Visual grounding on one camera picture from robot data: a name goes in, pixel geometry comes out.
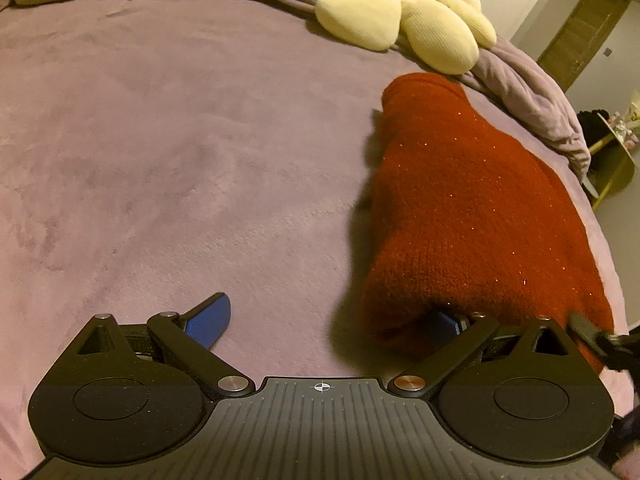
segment bed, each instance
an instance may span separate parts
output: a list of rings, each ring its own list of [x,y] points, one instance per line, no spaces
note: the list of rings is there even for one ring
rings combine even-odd
[[[423,65],[334,40],[314,0],[18,1],[0,7],[2,480],[40,461],[30,394],[97,312],[143,322],[226,292],[215,352],[256,383],[388,380],[411,364],[353,312],[372,259],[381,94]],[[567,157],[474,78],[463,89],[565,184],[626,333]],[[602,378],[628,412],[628,378]]]

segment red knit fabric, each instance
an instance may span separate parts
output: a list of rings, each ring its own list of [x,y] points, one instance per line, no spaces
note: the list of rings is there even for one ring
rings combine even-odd
[[[434,348],[417,322],[443,306],[505,324],[546,314],[563,326],[575,310],[612,330],[584,225],[551,168],[442,76],[399,77],[382,103],[376,255],[361,309],[371,336],[424,357]]]

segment yellow flower cushion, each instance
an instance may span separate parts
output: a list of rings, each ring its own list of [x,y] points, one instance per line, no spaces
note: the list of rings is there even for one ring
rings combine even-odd
[[[439,72],[462,74],[491,48],[495,29],[480,0],[318,0],[316,18],[336,38],[383,51],[404,32],[415,54]]]

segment gray plastic base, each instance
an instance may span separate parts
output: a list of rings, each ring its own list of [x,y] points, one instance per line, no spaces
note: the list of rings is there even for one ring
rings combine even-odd
[[[453,439],[430,406],[374,379],[269,378],[222,400],[182,447],[149,462],[89,467],[51,458],[35,480],[612,480],[591,458],[552,467],[494,462]]]

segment metal screw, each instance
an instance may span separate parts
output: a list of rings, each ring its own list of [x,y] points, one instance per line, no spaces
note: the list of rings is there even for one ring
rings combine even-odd
[[[246,377],[239,375],[229,375],[218,381],[218,387],[226,392],[240,392],[249,385]]]
[[[396,377],[394,384],[396,388],[406,392],[418,392],[426,386],[424,379],[415,375],[401,375],[400,377]]]

